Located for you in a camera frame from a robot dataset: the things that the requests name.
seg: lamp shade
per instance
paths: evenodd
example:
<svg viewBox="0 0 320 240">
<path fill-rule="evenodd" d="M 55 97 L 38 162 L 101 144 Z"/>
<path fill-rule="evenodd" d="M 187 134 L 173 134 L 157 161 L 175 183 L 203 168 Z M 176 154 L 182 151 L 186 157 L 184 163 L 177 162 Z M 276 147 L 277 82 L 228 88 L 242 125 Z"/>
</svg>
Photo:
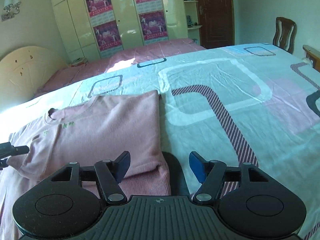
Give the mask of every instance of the lamp shade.
<svg viewBox="0 0 320 240">
<path fill-rule="evenodd" d="M 12 6 L 12 0 L 4 0 L 4 7 Z"/>
<path fill-rule="evenodd" d="M 13 3 L 13 5 L 16 5 L 16 4 L 20 4 L 21 1 L 20 0 L 13 0 L 12 3 Z"/>
</svg>

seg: wall shelf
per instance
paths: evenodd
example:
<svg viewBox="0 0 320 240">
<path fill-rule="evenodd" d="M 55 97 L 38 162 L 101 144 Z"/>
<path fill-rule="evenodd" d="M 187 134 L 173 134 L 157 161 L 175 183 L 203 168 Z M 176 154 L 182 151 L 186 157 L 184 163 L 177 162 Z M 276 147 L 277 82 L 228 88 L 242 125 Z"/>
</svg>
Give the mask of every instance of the wall shelf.
<svg viewBox="0 0 320 240">
<path fill-rule="evenodd" d="M 202 27 L 202 25 L 196 25 L 196 26 L 193 26 L 193 27 L 188 27 L 188 31 L 189 31 L 189 30 L 200 29 L 201 27 Z"/>
</svg>

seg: bed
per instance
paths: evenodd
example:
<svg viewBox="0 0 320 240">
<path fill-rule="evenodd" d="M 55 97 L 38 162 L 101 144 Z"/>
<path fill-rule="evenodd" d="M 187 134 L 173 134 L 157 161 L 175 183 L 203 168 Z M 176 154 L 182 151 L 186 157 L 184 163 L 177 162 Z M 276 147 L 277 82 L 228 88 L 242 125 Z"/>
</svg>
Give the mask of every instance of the bed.
<svg viewBox="0 0 320 240">
<path fill-rule="evenodd" d="M 197 151 L 228 166 L 251 162 L 305 203 L 299 235 L 320 225 L 320 73 L 270 44 L 244 44 L 162 57 L 103 73 L 0 114 L 4 142 L 50 108 L 95 95 L 158 90 L 161 149 L 180 162 L 192 194 L 200 184 L 188 164 Z M 237 187 L 229 183 L 223 194 Z"/>
<path fill-rule="evenodd" d="M 110 58 L 58 70 L 43 86 L 37 89 L 35 97 L 71 85 L 80 80 L 97 76 L 107 72 L 110 68 L 113 68 L 113 70 L 121 69 L 153 59 L 204 49 L 205 48 L 195 44 L 191 39 L 161 41 L 134 49 L 127 49 L 116 53 Z"/>
</svg>

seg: metal pivot screw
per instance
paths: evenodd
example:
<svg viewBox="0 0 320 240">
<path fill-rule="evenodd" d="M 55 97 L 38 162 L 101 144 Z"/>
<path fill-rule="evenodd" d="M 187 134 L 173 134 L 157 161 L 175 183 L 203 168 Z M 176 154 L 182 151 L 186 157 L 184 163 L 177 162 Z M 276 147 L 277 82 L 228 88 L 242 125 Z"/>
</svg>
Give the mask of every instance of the metal pivot screw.
<svg viewBox="0 0 320 240">
<path fill-rule="evenodd" d="M 199 200 L 199 201 L 209 201 L 212 197 L 209 195 L 209 194 L 205 194 L 205 193 L 202 193 L 202 194 L 199 194 L 196 196 L 196 199 Z"/>
<path fill-rule="evenodd" d="M 115 194 L 111 194 L 108 199 L 110 201 L 113 201 L 113 202 L 117 202 L 117 201 L 121 201 L 124 199 L 124 196 L 119 194 L 119 193 L 115 193 Z"/>
</svg>

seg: door handle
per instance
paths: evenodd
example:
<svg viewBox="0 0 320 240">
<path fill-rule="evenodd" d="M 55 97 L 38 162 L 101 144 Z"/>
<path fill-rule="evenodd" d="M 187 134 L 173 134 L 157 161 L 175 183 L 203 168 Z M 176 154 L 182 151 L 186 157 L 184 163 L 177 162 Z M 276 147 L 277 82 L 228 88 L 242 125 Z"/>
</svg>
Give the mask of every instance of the door handle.
<svg viewBox="0 0 320 240">
<path fill-rule="evenodd" d="M 204 13 L 204 11 L 205 11 L 206 9 L 207 9 L 206 7 L 200 5 L 200 6 L 199 6 L 200 14 L 203 15 L 203 13 Z"/>
</svg>

